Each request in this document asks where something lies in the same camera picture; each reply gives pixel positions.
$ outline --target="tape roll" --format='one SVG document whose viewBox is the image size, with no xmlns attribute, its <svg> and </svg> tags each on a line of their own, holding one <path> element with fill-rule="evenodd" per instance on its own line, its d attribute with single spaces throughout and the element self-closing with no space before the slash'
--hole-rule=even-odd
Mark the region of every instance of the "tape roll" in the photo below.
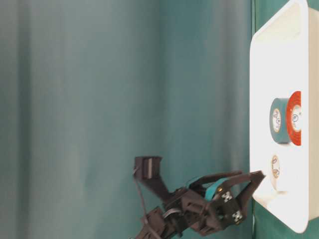
<svg viewBox="0 0 319 239">
<path fill-rule="evenodd" d="M 288 98 L 275 98 L 270 107 L 269 126 L 273 140 L 277 143 L 289 143 L 290 138 L 286 125 Z"/>
<path fill-rule="evenodd" d="M 285 154 L 276 153 L 269 158 L 269 179 L 277 192 L 288 192 L 294 190 L 298 180 L 296 174 L 291 170 L 291 160 Z"/>
<path fill-rule="evenodd" d="M 301 145 L 302 113 L 300 91 L 294 92 L 288 100 L 286 121 L 290 140 L 295 145 Z"/>
</svg>

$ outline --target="black cable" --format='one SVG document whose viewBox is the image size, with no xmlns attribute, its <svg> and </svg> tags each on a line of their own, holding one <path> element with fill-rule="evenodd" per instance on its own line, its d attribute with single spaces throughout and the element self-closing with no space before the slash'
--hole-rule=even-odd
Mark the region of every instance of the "black cable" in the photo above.
<svg viewBox="0 0 319 239">
<path fill-rule="evenodd" d="M 138 184 L 136 178 L 135 178 L 135 173 L 136 171 L 138 170 L 138 168 L 135 168 L 134 171 L 133 171 L 133 179 L 134 179 L 134 182 L 136 184 L 136 189 L 139 193 L 139 196 L 140 196 L 140 199 L 141 199 L 141 204 L 142 204 L 142 208 L 143 208 L 143 211 L 144 211 L 144 224 L 148 227 L 149 231 L 153 234 L 153 236 L 156 238 L 156 239 L 162 239 L 158 234 L 157 232 L 154 231 L 154 229 L 150 226 L 149 224 L 149 221 L 148 221 L 148 218 L 147 218 L 147 212 L 146 212 L 146 206 L 145 206 L 145 201 L 144 201 L 144 197 L 142 195 L 142 190 L 140 188 L 140 185 Z"/>
</svg>

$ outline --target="teal curtain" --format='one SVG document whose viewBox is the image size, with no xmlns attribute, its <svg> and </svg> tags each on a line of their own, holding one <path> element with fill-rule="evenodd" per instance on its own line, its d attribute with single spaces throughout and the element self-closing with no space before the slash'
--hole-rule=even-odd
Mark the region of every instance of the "teal curtain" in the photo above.
<svg viewBox="0 0 319 239">
<path fill-rule="evenodd" d="M 134 237 L 138 155 L 171 191 L 248 172 L 250 39 L 249 0 L 1 1 L 0 237 Z"/>
<path fill-rule="evenodd" d="M 252 2 L 253 33 L 262 27 L 288 0 L 254 0 Z M 319 10 L 318 0 L 308 0 L 309 7 Z M 319 219 L 309 222 L 303 234 L 297 234 L 254 202 L 254 236 L 255 239 L 317 239 L 319 237 Z"/>
</svg>

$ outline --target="white container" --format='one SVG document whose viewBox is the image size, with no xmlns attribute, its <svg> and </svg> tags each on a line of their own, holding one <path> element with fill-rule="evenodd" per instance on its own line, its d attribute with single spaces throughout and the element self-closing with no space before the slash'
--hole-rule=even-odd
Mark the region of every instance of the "white container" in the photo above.
<svg viewBox="0 0 319 239">
<path fill-rule="evenodd" d="M 302 145 L 275 143 L 271 103 L 295 91 L 302 95 Z M 250 170 L 266 175 L 254 199 L 289 228 L 302 233 L 319 216 L 319 12 L 306 0 L 290 0 L 251 42 Z"/>
</svg>

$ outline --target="red tape roll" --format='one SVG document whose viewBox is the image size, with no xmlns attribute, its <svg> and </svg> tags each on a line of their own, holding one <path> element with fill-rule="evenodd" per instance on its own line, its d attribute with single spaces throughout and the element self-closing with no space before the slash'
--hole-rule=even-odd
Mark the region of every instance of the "red tape roll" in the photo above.
<svg viewBox="0 0 319 239">
<path fill-rule="evenodd" d="M 301 92 L 294 92 L 287 104 L 286 123 L 290 140 L 295 145 L 301 145 Z"/>
</svg>

